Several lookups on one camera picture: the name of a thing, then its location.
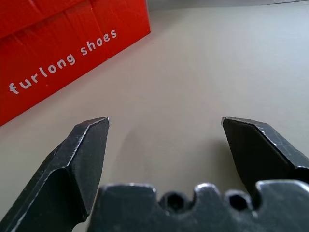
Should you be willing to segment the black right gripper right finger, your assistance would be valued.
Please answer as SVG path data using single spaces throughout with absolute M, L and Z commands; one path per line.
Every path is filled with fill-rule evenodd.
M 237 172 L 248 191 L 258 181 L 309 181 L 309 159 L 273 127 L 252 119 L 223 117 Z

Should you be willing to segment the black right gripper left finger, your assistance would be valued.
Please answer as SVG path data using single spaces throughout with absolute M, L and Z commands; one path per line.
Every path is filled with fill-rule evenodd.
M 89 217 L 101 179 L 107 117 L 73 127 L 0 222 L 2 232 L 71 232 Z

